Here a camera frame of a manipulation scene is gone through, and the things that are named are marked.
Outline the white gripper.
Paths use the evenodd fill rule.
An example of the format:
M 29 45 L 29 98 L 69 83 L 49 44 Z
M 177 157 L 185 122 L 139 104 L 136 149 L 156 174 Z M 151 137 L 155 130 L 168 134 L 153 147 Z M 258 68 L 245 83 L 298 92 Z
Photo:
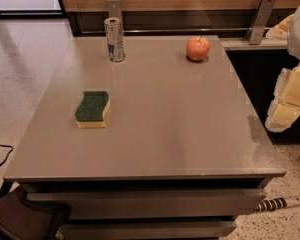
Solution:
M 300 60 L 300 6 L 266 33 L 267 39 L 287 39 L 290 55 Z M 270 132 L 289 129 L 300 117 L 300 63 L 292 70 L 283 68 L 277 78 L 265 127 Z

